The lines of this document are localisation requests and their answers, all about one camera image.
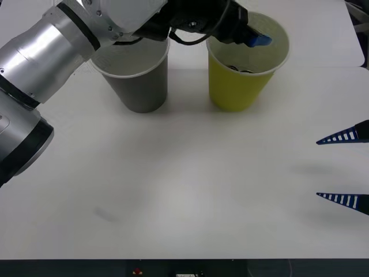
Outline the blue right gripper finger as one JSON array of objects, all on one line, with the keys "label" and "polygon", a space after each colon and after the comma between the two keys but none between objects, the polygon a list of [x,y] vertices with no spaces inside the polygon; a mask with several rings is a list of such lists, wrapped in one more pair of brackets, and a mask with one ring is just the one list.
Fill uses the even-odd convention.
[{"label": "blue right gripper finger", "polygon": [[335,194],[317,192],[316,195],[336,204],[368,215],[369,199],[367,194]]},{"label": "blue right gripper finger", "polygon": [[357,123],[356,125],[333,133],[316,142],[316,144],[353,144],[368,143],[369,129],[368,120]]}]

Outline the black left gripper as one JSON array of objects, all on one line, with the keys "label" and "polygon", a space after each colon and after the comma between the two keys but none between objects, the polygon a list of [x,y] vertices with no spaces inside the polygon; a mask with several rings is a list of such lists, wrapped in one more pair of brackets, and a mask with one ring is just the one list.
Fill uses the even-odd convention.
[{"label": "black left gripper", "polygon": [[[248,11],[235,1],[172,1],[171,39],[182,45],[196,45],[213,36],[222,43],[268,46],[272,38],[248,26]],[[191,42],[176,30],[203,34]]]}]

